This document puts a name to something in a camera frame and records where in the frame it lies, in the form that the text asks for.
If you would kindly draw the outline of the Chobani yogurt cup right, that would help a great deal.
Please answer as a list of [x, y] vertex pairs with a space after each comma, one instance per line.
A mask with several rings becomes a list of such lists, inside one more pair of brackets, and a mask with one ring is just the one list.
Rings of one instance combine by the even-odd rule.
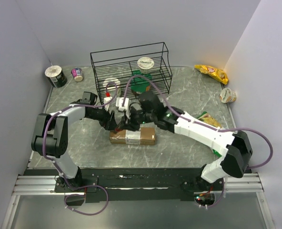
[[237, 99], [237, 95], [234, 91], [232, 91], [230, 88], [224, 88], [222, 89], [220, 93], [220, 101], [224, 104], [226, 103], [232, 103], [235, 102]]

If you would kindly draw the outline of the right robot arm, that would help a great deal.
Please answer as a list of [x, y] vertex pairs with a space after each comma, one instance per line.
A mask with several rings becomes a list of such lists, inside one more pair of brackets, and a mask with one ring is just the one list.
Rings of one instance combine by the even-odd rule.
[[116, 130], [135, 131], [143, 123], [155, 123], [162, 130], [194, 139], [217, 151], [220, 157], [202, 166], [193, 179], [199, 190], [208, 190], [215, 181], [231, 176], [243, 177], [252, 156], [252, 147], [244, 131], [227, 131], [208, 125], [186, 111], [165, 106], [151, 91], [139, 95], [141, 109], [130, 105], [129, 99], [118, 97], [116, 107], [124, 112]]

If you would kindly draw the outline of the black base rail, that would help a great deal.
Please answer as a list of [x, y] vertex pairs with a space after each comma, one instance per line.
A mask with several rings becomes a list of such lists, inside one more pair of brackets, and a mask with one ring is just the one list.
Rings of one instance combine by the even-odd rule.
[[14, 192], [18, 195], [64, 195], [67, 205], [101, 201], [172, 200], [195, 201], [220, 192], [261, 190], [256, 174], [241, 178], [226, 177], [208, 189], [199, 190], [193, 179], [200, 168], [82, 168], [83, 185], [71, 190], [56, 169], [27, 169], [18, 177]]

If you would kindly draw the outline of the green cassava chips bag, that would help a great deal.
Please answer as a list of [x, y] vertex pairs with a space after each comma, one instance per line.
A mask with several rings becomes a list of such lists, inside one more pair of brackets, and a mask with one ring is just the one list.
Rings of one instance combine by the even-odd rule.
[[206, 111], [204, 111], [202, 114], [196, 117], [196, 119], [213, 127], [224, 129], [224, 127]]

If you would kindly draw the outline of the yellow Lays chips bag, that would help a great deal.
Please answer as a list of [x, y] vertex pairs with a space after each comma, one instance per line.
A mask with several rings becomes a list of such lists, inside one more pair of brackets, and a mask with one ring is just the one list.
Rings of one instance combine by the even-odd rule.
[[224, 70], [203, 64], [196, 64], [194, 65], [194, 68], [200, 71], [202, 74], [209, 75], [210, 77], [224, 85], [227, 85], [229, 81], [228, 76]]

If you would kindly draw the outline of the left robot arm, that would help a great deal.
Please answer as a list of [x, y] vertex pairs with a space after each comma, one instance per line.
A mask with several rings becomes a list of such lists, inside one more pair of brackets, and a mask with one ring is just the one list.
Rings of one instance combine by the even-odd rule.
[[32, 150], [53, 163], [67, 188], [73, 192], [82, 188], [83, 180], [81, 169], [67, 152], [69, 126], [83, 118], [98, 121], [108, 131], [117, 126], [115, 113], [109, 111], [109, 104], [116, 100], [116, 96], [107, 97], [102, 105], [96, 105], [97, 97], [94, 93], [84, 92], [81, 99], [58, 112], [39, 114], [34, 127]]

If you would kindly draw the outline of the brown cardboard express box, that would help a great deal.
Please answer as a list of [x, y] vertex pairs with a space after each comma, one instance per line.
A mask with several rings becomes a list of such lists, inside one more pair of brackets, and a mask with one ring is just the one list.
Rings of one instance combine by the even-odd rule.
[[141, 127], [138, 131], [110, 132], [109, 140], [112, 144], [153, 146], [156, 134], [153, 127]]

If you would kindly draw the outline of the purple yogurt cup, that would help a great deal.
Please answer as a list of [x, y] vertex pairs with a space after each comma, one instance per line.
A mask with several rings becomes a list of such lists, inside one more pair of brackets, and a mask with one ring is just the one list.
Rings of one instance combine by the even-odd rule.
[[71, 70], [71, 75], [76, 82], [80, 82], [83, 80], [82, 69], [81, 68], [73, 68]]

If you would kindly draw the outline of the black can white lid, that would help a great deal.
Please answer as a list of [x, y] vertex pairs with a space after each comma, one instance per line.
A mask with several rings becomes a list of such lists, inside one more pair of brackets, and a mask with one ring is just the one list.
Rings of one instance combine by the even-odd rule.
[[45, 76], [55, 88], [63, 87], [67, 83], [67, 78], [64, 75], [62, 68], [58, 65], [53, 65], [45, 70]]

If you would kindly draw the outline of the Chobani yogurt cup in rack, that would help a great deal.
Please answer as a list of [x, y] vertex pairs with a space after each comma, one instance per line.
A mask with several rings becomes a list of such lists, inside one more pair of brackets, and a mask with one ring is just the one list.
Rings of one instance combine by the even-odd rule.
[[137, 65], [142, 74], [149, 74], [154, 67], [154, 60], [150, 57], [141, 57]]

